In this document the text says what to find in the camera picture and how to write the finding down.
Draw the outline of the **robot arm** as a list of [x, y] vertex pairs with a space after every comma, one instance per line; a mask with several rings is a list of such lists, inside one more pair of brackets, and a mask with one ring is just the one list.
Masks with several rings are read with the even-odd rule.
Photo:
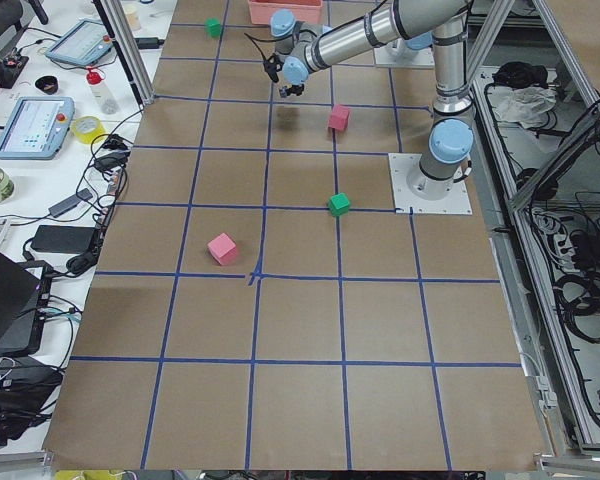
[[474, 143], [473, 102], [467, 76], [467, 19], [471, 2], [395, 1], [336, 27], [296, 18], [278, 9], [269, 25], [274, 53], [265, 70], [273, 82], [285, 80], [281, 94], [299, 95], [309, 76], [376, 49], [383, 65], [420, 67], [429, 57], [434, 70], [434, 121], [427, 150], [406, 175], [411, 192], [441, 200], [462, 181], [457, 171]]

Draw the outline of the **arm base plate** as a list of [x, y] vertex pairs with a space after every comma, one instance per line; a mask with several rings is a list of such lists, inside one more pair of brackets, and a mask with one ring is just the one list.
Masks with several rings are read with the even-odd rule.
[[471, 215], [472, 207], [461, 168], [452, 179], [432, 180], [420, 169], [421, 154], [389, 153], [394, 210], [398, 214]]
[[434, 57], [432, 42], [417, 44], [404, 39], [393, 42], [374, 51], [375, 65], [384, 68], [433, 69]]

